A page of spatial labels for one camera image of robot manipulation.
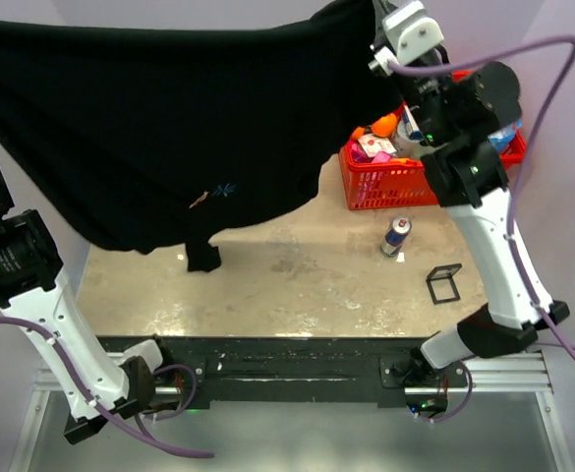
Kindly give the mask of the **black square frame stand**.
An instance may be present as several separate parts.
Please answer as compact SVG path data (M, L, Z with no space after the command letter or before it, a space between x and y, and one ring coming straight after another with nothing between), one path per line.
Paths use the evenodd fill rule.
M437 265L426 277L426 285L429 290L431 301L434 305L458 302L461 296L455 283L454 276L463 266L460 263L452 265ZM446 298L439 297L436 294L436 286L441 284L450 290L450 296Z

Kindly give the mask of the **blue plastic bag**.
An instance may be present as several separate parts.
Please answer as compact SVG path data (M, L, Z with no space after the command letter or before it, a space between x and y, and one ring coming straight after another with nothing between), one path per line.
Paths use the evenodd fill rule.
M504 128L490 134L488 136L489 142L498 152L503 152L514 140L521 126L522 121L518 119Z

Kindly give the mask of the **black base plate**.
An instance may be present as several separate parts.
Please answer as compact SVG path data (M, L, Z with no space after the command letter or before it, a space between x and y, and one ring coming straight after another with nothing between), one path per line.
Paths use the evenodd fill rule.
M155 336L167 365L197 375L191 404L217 402L373 403L403 407L410 388L464 387L460 363L422 381L409 376L418 338Z

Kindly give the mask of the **right orange fruit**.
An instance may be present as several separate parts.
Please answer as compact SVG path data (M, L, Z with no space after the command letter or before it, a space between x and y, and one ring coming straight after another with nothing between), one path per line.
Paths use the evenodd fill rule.
M387 138L396 131L398 118L394 113L390 113L377 119L370 125L371 132L380 138Z

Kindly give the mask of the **left orange fruit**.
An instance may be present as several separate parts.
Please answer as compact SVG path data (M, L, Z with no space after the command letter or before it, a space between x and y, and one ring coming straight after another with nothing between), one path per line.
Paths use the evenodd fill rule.
M368 130L367 127L357 127L351 134L350 140L357 141L361 136L363 136L366 131Z

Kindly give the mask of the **energy drink can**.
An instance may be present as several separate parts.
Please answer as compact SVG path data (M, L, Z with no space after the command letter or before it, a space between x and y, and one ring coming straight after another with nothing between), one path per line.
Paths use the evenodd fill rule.
M412 229L412 222L405 216L393 218L380 243L381 252L387 257L397 255Z

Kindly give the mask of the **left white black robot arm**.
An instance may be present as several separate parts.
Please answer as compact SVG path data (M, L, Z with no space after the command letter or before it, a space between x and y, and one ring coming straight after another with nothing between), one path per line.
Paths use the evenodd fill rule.
M40 214L10 216L11 195L0 170L0 325L20 328L65 393L71 444L112 423L135 439L179 457L208 452L158 441L139 420L143 413L181 414L199 386L196 370L176 364L153 339L109 356L77 306L54 239ZM138 421L135 427L127 419Z

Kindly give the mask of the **orange fruit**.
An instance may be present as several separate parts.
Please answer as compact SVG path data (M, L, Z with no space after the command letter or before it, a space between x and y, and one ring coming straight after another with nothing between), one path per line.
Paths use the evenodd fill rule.
M396 131L398 118L394 113L390 113L377 119L370 125L371 132L380 138L387 138Z
M367 127L357 127L351 134L350 140L357 141L361 136L363 136L366 131L368 130Z

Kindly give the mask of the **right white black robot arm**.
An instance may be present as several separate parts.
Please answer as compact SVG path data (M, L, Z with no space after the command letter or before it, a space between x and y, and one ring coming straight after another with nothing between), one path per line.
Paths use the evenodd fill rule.
M488 301L456 326L412 350L404 381L434 385L464 359L516 354L538 332L564 321L533 267L513 216L514 199L489 136L522 115L515 72L495 57L480 59L456 81L441 54L443 34L420 1L374 2L373 72L398 87L421 137L420 161L438 204L464 236Z

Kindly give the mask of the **red plastic basket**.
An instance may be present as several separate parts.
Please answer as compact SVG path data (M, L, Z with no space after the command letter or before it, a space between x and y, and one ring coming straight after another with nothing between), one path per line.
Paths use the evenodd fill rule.
M350 209L442 205L478 207L483 196L507 185L506 171L522 160L520 136L514 150L499 153L488 136L522 115L515 73L499 62L474 72L444 76L443 116L417 121L423 139L394 158L366 162L349 141L338 159Z

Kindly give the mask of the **pink white packet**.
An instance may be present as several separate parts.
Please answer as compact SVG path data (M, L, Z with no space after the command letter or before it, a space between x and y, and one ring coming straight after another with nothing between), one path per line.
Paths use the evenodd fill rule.
M381 138L374 134L365 134L357 139L357 143L368 157L375 157L383 152L389 156L396 154L397 149L389 138Z

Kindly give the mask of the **black t-shirt garment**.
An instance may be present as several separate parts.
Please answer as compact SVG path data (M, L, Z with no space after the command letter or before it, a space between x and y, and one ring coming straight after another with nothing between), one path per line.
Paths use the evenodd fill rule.
M369 68L376 1L257 30L0 21L0 144L63 218L108 251L185 245L306 205L359 127L396 110Z

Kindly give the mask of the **blue white box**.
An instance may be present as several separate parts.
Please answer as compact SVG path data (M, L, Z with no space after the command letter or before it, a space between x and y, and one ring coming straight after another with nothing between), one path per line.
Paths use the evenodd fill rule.
M405 128L405 133L410 141L420 142L423 139L423 134L406 104L403 105L401 121Z

